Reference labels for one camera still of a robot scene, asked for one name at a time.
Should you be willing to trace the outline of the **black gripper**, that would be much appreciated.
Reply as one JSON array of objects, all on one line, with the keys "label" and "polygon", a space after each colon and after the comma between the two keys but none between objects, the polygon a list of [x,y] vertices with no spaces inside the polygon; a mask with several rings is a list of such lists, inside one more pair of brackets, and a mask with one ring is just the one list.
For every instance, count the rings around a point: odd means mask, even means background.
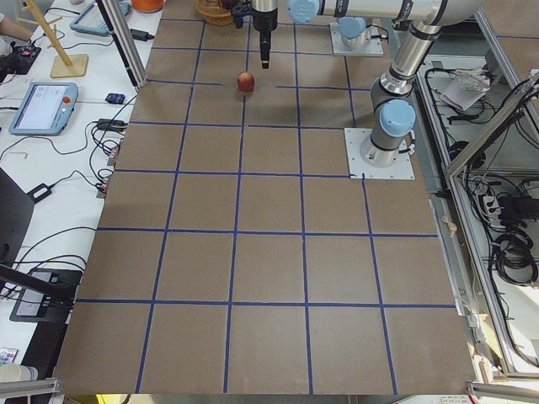
[{"label": "black gripper", "polygon": [[253,26],[259,32],[260,60],[263,69],[270,68],[271,33],[277,28],[277,12],[253,11]]}]

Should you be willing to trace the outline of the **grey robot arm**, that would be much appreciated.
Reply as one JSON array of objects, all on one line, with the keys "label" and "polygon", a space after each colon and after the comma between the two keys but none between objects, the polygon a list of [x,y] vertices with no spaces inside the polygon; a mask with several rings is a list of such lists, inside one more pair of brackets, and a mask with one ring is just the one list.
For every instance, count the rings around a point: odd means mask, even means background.
[{"label": "grey robot arm", "polygon": [[341,41],[346,49],[368,45],[376,39],[372,34],[372,24],[361,17],[342,17],[337,19]]},{"label": "grey robot arm", "polygon": [[409,21],[407,34],[390,67],[372,85],[375,123],[370,138],[360,148],[361,158],[366,163],[389,167],[396,160],[404,137],[414,127],[416,114],[408,102],[412,81],[441,28],[470,18],[482,5],[481,1],[451,0],[288,1],[286,12],[299,24],[306,24],[318,15]]}]

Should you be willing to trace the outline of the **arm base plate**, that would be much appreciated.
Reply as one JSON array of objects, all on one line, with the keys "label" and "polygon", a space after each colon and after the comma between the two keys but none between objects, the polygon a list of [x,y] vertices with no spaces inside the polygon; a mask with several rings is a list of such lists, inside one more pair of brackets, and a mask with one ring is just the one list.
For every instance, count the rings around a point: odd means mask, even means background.
[{"label": "arm base plate", "polygon": [[355,179],[415,180],[411,156],[414,145],[402,139],[394,151],[382,151],[371,143],[370,128],[345,128],[344,143],[349,177]]},{"label": "arm base plate", "polygon": [[382,57],[384,55],[382,40],[376,38],[376,35],[379,35],[376,28],[365,29],[352,39],[346,38],[340,33],[337,23],[329,25],[329,32],[334,55],[361,57]]}]

